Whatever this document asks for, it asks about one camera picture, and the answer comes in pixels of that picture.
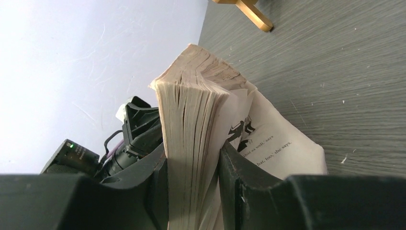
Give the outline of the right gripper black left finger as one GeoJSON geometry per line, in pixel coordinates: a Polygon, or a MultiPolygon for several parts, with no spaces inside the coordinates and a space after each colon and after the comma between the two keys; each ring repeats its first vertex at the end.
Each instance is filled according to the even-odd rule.
{"type": "Polygon", "coordinates": [[[101,182],[83,174],[2,175],[3,230],[165,230],[163,145],[101,182]]]}

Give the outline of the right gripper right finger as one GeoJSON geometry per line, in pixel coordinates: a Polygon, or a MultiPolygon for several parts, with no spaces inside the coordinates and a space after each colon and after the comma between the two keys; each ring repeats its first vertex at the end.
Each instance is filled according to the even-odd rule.
{"type": "Polygon", "coordinates": [[[226,230],[403,230],[406,181],[386,176],[276,178],[225,142],[219,186],[226,230]]]}

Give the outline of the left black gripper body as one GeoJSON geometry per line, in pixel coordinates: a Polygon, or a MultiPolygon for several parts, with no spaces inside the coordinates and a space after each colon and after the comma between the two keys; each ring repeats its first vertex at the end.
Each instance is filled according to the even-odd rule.
{"type": "Polygon", "coordinates": [[[143,158],[163,142],[159,109],[135,96],[125,104],[124,111],[125,152],[143,158]]]}

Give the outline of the orange 78-Storey Treehouse book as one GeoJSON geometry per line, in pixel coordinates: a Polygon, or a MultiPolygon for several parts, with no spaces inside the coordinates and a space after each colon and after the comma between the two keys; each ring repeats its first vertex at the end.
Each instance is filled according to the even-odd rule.
{"type": "Polygon", "coordinates": [[[278,179],[327,174],[323,148],[227,62],[190,44],[152,81],[168,160],[169,229],[223,230],[220,149],[278,179]]]}

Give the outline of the wooden book rack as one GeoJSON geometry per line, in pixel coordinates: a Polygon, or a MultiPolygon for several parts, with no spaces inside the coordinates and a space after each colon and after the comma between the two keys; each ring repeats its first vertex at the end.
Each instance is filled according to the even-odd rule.
{"type": "Polygon", "coordinates": [[[272,22],[256,8],[257,0],[213,0],[213,2],[235,5],[263,32],[267,33],[273,29],[272,22]]]}

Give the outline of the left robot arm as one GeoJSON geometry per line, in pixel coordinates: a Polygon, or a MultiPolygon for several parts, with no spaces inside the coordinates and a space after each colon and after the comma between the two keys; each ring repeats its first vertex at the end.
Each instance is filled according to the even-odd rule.
{"type": "Polygon", "coordinates": [[[134,96],[119,107],[116,118],[122,128],[105,140],[103,156],[65,139],[41,173],[84,173],[100,182],[142,160],[162,144],[157,107],[134,96]]]}

